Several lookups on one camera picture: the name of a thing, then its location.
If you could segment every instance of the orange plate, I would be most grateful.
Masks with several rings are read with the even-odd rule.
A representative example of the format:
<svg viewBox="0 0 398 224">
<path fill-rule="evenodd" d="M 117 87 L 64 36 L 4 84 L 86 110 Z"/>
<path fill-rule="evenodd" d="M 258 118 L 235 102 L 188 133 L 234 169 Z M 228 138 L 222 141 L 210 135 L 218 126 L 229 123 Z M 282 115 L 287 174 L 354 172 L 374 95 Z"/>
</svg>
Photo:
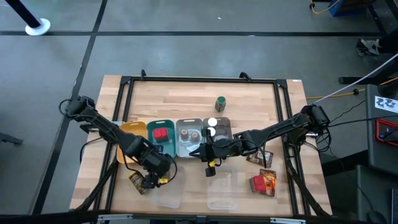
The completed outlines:
<svg viewBox="0 0 398 224">
<path fill-rule="evenodd" d="M 127 133 L 133 133 L 135 135 L 142 136 L 146 139 L 148 138 L 147 125 L 142 121 L 126 122 L 120 125 L 120 129 L 122 129 Z M 121 164 L 124 164 L 123 153 L 119 145 L 118 145 L 117 159 Z M 126 162 L 128 164 L 134 163 L 134 161 L 128 157 L 126 157 Z"/>
</svg>

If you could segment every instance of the white cable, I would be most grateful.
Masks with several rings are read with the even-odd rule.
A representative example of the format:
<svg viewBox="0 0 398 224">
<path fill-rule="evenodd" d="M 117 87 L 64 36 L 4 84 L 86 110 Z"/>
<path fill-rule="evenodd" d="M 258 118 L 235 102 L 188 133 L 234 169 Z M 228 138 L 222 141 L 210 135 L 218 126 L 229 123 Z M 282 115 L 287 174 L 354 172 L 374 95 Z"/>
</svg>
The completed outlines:
<svg viewBox="0 0 398 224">
<path fill-rule="evenodd" d="M 329 95 L 323 97 L 323 98 L 320 99 L 320 100 L 315 101 L 313 104 L 319 103 L 319 102 L 321 102 L 321 100 L 324 100 L 324 99 L 328 98 L 329 96 L 333 96 L 333 95 L 335 95 L 336 93 L 341 92 L 341 91 L 343 91 L 343 90 L 345 90 L 345 89 L 347 89 L 347 88 L 349 88 L 349 87 L 351 87 L 351 86 L 353 86 L 353 85 L 359 83 L 360 81 L 364 80 L 365 78 L 367 78 L 367 77 L 373 75 L 374 73 L 378 72 L 382 67 L 384 67 L 385 65 L 387 65 L 389 62 L 391 62 L 391 61 L 392 61 L 394 58 L 396 58 L 396 57 L 398 57 L 398 54 L 392 56 L 388 61 L 384 62 L 384 64 L 380 65 L 377 69 L 373 70 L 373 72 L 371 72 L 371 73 L 365 75 L 363 78 L 359 79 L 358 81 L 356 81 L 356 82 L 354 82 L 354 83 L 352 83 L 352 84 L 349 84 L 348 86 L 345 86 L 344 88 L 341 88 L 341 89 L 335 91 L 334 93 L 331 93 L 331 94 L 329 94 Z"/>
</svg>

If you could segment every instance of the wooden table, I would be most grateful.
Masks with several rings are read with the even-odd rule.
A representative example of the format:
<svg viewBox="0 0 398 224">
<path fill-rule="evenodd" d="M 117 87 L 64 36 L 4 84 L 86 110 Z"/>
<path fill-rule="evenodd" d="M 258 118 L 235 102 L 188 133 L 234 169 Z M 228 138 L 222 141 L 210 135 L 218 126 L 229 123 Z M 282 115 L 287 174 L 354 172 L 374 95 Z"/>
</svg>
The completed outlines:
<svg viewBox="0 0 398 224">
<path fill-rule="evenodd" d="M 96 109 L 108 119 L 112 118 L 121 76 L 106 75 L 99 93 Z M 300 80 L 287 80 L 293 113 L 298 113 L 307 104 Z M 122 99 L 119 119 L 123 114 L 127 88 Z M 226 109 L 220 114 L 214 109 L 217 96 L 226 97 Z M 287 117 L 282 100 L 284 118 Z M 248 129 L 264 129 L 277 123 L 275 96 L 272 85 L 254 83 L 200 83 L 200 82 L 134 82 L 128 121 L 148 123 L 158 119 L 177 121 L 184 118 L 209 118 L 225 116 L 231 120 L 233 133 Z M 90 133 L 88 141 L 98 137 Z M 307 141 L 314 144 L 313 138 Z M 103 162 L 105 141 L 86 146 L 81 162 L 70 208 L 79 206 L 97 184 Z M 258 175 L 261 168 L 246 161 L 245 157 L 228 158 L 223 165 L 233 166 L 238 171 L 237 208 L 232 211 L 210 210 L 206 204 L 206 165 L 195 159 L 176 161 L 186 172 L 185 188 L 178 209 L 157 207 L 152 203 L 151 193 L 139 195 L 128 179 L 131 171 L 119 166 L 111 211 L 115 213 L 140 213 L 163 215 L 234 215 L 291 217 L 289 186 L 285 169 L 282 141 L 280 138 L 267 142 L 266 150 L 274 153 L 271 169 L 277 172 L 275 197 L 254 194 L 248 179 Z M 322 208 L 331 214 L 328 194 L 318 152 L 303 145 L 301 159 L 305 183 Z M 296 186 L 298 210 L 303 214 L 299 188 Z M 105 186 L 100 208 L 104 208 L 108 186 Z"/>
</svg>

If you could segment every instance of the gray concrete floor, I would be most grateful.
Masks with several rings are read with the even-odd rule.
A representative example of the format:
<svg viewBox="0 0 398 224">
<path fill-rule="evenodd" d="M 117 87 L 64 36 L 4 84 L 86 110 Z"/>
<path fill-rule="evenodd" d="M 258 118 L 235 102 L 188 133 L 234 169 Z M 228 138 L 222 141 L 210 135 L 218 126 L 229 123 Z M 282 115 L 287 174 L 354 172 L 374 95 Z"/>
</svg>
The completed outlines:
<svg viewBox="0 0 398 224">
<path fill-rule="evenodd" d="M 23 1 L 51 21 L 52 31 L 92 31 L 101 0 Z M 377 32 L 366 14 L 313 15 L 307 0 L 108 0 L 99 31 Z M 327 7 L 317 3 L 317 9 Z M 384 1 L 374 5 L 387 30 L 397 22 Z M 25 24 L 0 4 L 0 31 L 23 31 Z M 60 127 L 57 106 L 72 92 L 89 36 L 0 35 L 0 131 L 24 139 L 0 144 L 0 213 L 29 213 Z M 387 57 L 360 58 L 355 37 L 97 36 L 80 94 L 97 99 L 104 75 L 237 77 L 303 80 L 307 96 L 342 87 L 340 76 L 361 77 Z M 334 118 L 364 95 L 321 103 Z M 340 121 L 364 118 L 364 105 Z M 339 157 L 366 149 L 366 127 L 355 123 L 331 129 Z M 70 123 L 45 202 L 45 213 L 69 208 L 79 169 L 78 151 L 86 134 Z M 321 155 L 323 161 L 330 156 Z"/>
</svg>

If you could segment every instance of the yellow cable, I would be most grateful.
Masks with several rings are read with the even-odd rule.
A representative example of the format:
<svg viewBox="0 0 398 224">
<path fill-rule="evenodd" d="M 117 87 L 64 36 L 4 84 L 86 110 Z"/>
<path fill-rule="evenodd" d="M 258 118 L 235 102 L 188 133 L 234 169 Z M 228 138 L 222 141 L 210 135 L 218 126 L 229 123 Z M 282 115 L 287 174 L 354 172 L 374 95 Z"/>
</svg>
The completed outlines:
<svg viewBox="0 0 398 224">
<path fill-rule="evenodd" d="M 385 84 L 390 83 L 390 82 L 392 82 L 394 80 L 397 80 L 397 79 L 398 79 L 398 77 L 397 78 L 392 78 L 392 79 L 390 79 L 390 80 L 388 80 L 388 81 L 386 81 L 386 82 L 384 82 L 384 83 L 382 83 L 380 85 L 385 85 Z M 350 95 L 353 95 L 353 94 L 354 94 L 353 92 L 351 92 L 351 93 L 343 93 L 343 94 L 339 94 L 339 95 L 333 95 L 333 96 L 330 96 L 330 97 L 350 96 Z M 316 99 L 321 99 L 323 97 L 324 96 L 311 96 L 311 97 L 307 97 L 307 100 L 316 100 Z"/>
<path fill-rule="evenodd" d="M 318 15 L 318 14 L 321 14 L 321 13 L 324 13 L 324 12 L 326 12 L 327 10 L 329 10 L 329 9 L 331 9 L 331 8 L 333 8 L 335 5 L 337 5 L 337 3 L 339 3 L 341 0 L 337 0 L 335 3 L 333 3 L 331 6 L 329 6 L 329 7 L 327 7 L 326 9 L 324 9 L 324 10 L 322 10 L 322 11 L 319 11 L 319 12 L 317 12 L 317 11 L 315 11 L 313 8 L 315 7 L 315 5 L 314 5 L 314 7 L 311 7 L 311 10 L 312 10 L 312 12 L 314 13 L 314 14 L 316 14 L 316 15 Z"/>
</svg>

